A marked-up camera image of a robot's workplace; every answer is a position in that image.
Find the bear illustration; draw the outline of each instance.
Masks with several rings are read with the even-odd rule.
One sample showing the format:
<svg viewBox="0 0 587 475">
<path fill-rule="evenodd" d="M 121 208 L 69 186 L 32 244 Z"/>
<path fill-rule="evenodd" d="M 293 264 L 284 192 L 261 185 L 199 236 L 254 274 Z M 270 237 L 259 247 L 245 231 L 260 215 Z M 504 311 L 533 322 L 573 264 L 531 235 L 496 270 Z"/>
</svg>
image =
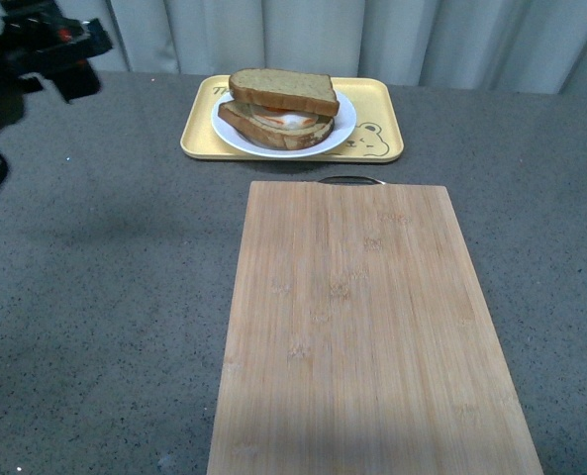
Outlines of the bear illustration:
<svg viewBox="0 0 587 475">
<path fill-rule="evenodd" d="M 390 145 L 381 137 L 381 126 L 373 122 L 363 122 L 354 128 L 350 137 L 331 155 L 351 154 L 361 156 L 383 156 L 390 151 Z"/>
</svg>

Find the wooden cutting board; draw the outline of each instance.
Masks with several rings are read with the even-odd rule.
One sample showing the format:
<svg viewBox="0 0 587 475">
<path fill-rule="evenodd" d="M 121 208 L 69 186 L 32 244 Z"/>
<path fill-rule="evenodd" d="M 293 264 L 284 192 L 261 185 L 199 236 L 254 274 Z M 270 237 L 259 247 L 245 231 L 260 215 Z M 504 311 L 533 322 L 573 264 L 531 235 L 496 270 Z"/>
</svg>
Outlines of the wooden cutting board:
<svg viewBox="0 0 587 475">
<path fill-rule="evenodd" d="M 208 474 L 540 473 L 446 189 L 252 183 Z"/>
</svg>

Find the curtain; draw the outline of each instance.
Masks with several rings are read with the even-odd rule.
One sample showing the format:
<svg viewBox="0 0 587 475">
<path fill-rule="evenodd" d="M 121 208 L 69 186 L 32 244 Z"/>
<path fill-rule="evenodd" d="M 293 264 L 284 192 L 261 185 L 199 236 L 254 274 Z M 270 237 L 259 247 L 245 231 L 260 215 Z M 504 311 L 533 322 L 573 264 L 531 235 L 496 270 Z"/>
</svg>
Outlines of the curtain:
<svg viewBox="0 0 587 475">
<path fill-rule="evenodd" d="M 99 18 L 99 70 L 282 67 L 587 97 L 587 0 L 57 0 Z"/>
</svg>

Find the egg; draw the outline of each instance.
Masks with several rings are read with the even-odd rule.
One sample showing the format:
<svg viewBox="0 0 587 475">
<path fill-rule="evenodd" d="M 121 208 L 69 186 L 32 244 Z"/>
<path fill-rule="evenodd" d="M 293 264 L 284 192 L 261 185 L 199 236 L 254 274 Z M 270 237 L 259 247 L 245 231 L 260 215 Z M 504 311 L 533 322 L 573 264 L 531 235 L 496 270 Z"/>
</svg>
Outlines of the egg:
<svg viewBox="0 0 587 475">
<path fill-rule="evenodd" d="M 251 113 L 261 123 L 284 131 L 299 131 L 317 123 L 318 115 L 250 105 Z"/>
</svg>

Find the cutting board handle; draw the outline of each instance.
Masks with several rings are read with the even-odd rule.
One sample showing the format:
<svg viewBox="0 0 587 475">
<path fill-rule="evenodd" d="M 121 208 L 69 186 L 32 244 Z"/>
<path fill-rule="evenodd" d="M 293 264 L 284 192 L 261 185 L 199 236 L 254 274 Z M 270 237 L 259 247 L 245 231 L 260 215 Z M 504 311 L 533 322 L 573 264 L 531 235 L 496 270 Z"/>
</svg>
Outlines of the cutting board handle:
<svg viewBox="0 0 587 475">
<path fill-rule="evenodd" d="M 356 175 L 337 175 L 327 176 L 318 180 L 318 183 L 324 183 L 327 185 L 385 185 L 386 183 L 376 178 L 370 178 L 369 176 L 356 176 Z"/>
</svg>

